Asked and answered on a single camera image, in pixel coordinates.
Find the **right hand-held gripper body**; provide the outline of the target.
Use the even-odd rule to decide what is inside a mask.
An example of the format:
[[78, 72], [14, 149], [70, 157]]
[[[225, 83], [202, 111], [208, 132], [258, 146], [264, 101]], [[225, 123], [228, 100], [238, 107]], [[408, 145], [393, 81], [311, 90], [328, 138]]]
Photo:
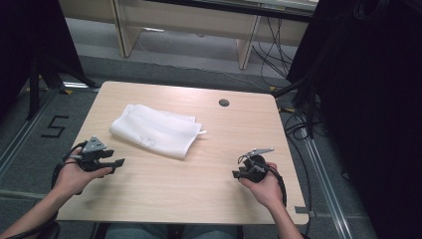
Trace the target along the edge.
[[243, 166], [250, 165], [253, 167], [253, 171], [248, 172], [249, 176], [247, 179], [252, 182], [258, 183], [266, 177], [269, 171], [269, 166], [267, 165], [265, 159], [262, 157], [262, 154], [271, 151], [273, 151], [272, 148], [255, 148], [249, 152], [242, 154], [238, 158], [238, 164], [243, 163]]

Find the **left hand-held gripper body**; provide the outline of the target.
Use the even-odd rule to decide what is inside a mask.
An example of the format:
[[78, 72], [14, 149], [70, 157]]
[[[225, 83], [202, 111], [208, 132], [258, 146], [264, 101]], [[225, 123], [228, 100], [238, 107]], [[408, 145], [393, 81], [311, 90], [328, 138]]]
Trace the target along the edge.
[[106, 146], [96, 137], [93, 136], [83, 146], [79, 153], [78, 164], [84, 171], [96, 171], [100, 169], [100, 154], [101, 150], [107, 150]]

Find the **white towel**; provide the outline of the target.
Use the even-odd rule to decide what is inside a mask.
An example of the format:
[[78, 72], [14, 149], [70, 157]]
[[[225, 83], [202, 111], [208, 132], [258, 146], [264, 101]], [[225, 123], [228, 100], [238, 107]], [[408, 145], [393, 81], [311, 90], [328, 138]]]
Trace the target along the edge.
[[206, 130], [193, 116], [127, 105], [109, 132], [156, 153], [185, 158], [191, 144]]

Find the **person's right hand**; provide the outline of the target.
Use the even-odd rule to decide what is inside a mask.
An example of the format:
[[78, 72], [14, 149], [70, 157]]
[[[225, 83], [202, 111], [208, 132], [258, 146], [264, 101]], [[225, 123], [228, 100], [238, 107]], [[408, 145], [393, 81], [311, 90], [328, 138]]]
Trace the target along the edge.
[[269, 211], [286, 209], [278, 178], [273, 172], [269, 171], [265, 178], [258, 183], [246, 178], [241, 178], [240, 183], [248, 188], [257, 201]]

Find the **person's left hand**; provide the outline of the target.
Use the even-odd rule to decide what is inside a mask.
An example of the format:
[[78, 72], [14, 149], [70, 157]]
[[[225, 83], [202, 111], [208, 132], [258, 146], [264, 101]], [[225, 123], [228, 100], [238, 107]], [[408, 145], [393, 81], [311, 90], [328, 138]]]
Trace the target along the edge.
[[104, 177], [110, 172], [110, 167], [86, 172], [73, 158], [69, 158], [58, 175], [52, 193], [61, 200], [69, 200], [72, 196], [81, 193], [94, 179]]

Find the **grey tape strip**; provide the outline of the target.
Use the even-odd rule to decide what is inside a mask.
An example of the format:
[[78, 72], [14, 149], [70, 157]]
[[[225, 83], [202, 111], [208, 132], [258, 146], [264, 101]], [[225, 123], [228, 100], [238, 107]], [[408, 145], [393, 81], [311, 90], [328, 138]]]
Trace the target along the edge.
[[316, 217], [316, 213], [313, 210], [309, 210], [306, 207], [295, 206], [295, 212], [297, 214], [306, 214], [309, 218]]

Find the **black metal stand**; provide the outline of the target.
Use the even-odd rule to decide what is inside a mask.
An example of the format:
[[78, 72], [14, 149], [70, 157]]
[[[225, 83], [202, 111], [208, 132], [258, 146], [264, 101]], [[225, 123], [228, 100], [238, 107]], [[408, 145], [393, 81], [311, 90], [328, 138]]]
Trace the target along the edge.
[[308, 138], [313, 139], [313, 123], [315, 112], [315, 81], [318, 79], [318, 66], [310, 67], [309, 71], [299, 80], [291, 83], [283, 89], [273, 92], [272, 96], [277, 99], [286, 93], [296, 90], [296, 96], [292, 100], [295, 108], [306, 110], [305, 129], [308, 133]]
[[27, 120], [31, 120], [40, 109], [39, 77], [42, 77], [42, 80], [49, 89], [56, 90], [64, 85], [64, 82], [59, 76], [59, 72], [74, 77], [82, 84], [85, 84], [90, 90], [96, 90], [100, 87], [99, 84], [87, 78], [84, 73], [78, 71], [75, 67], [52, 56], [38, 53], [35, 55], [30, 65], [30, 106]]

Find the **black curtain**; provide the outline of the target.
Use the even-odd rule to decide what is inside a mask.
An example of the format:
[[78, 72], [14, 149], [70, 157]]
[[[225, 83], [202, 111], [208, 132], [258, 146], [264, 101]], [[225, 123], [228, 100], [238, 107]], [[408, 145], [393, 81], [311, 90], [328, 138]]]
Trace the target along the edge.
[[326, 126], [378, 239], [422, 239], [422, 0], [319, 0], [289, 73]]
[[68, 73], [86, 83], [59, 0], [0, 0], [0, 119], [30, 77], [31, 64], [48, 86]]

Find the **metal floor rail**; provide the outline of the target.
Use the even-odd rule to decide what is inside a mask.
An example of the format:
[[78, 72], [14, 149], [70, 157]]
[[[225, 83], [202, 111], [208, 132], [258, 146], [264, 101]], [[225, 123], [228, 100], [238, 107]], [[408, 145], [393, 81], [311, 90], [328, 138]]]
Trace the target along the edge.
[[308, 154], [316, 171], [317, 180], [321, 187], [322, 194], [325, 198], [327, 208], [330, 212], [338, 236], [340, 239], [353, 239], [348, 221], [345, 218], [343, 210], [338, 202], [324, 165], [321, 161], [315, 140], [311, 138], [311, 135], [304, 128], [301, 129], [301, 134], [305, 138]]
[[48, 90], [46, 95], [40, 102], [39, 109], [33, 114], [30, 119], [26, 119], [21, 128], [18, 130], [14, 138], [8, 144], [6, 149], [0, 154], [0, 181], [6, 174], [7, 170], [15, 160], [16, 156], [22, 150], [24, 144], [27, 142], [42, 116], [45, 114], [46, 108], [57, 96], [58, 90]]

